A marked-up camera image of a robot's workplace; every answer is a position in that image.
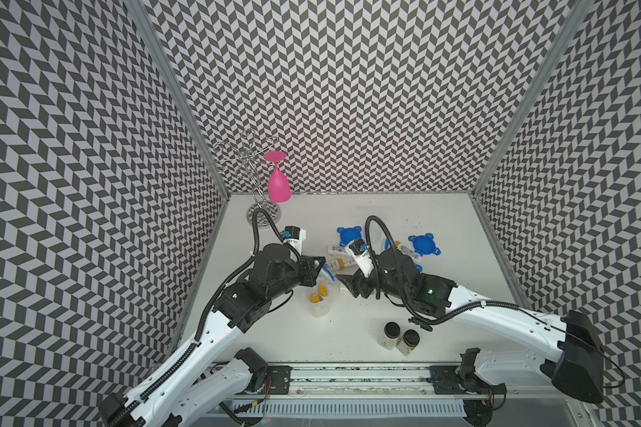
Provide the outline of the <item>clear container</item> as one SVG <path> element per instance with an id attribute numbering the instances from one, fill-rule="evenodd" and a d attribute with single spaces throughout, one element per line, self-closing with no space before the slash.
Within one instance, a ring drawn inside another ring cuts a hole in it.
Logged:
<path id="1" fill-rule="evenodd" d="M 323 283 L 317 283 L 313 288 L 307 292 L 306 300 L 307 307 L 312 316 L 320 318 L 327 315 L 332 305 L 333 293 L 331 286 Z"/>

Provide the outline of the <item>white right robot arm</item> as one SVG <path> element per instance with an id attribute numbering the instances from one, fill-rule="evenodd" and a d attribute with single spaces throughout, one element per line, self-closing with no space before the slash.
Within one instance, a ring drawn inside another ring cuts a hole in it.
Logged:
<path id="1" fill-rule="evenodd" d="M 338 281 L 354 298 L 382 294 L 400 299 L 409 322 L 427 331 L 450 321 L 492 332 L 522 350 L 466 350 L 458 374 L 463 383 L 489 386 L 512 382 L 547 382 L 575 400 L 600 404 L 605 399 L 605 349 L 589 317 L 579 311 L 564 316 L 530 311 L 513 302 L 493 300 L 451 279 L 401 266 L 359 269 Z"/>

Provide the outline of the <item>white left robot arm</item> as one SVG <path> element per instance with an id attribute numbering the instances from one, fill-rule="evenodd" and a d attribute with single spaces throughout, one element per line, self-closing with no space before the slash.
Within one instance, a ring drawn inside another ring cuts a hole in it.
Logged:
<path id="1" fill-rule="evenodd" d="M 213 375 L 206 371 L 271 312 L 273 300 L 297 286 L 315 285 L 325 263 L 289 243 L 256 248 L 217 288 L 191 339 L 130 391 L 103 400 L 104 425 L 188 426 L 235 394 L 263 390 L 268 364 L 251 348 L 236 352 Z"/>

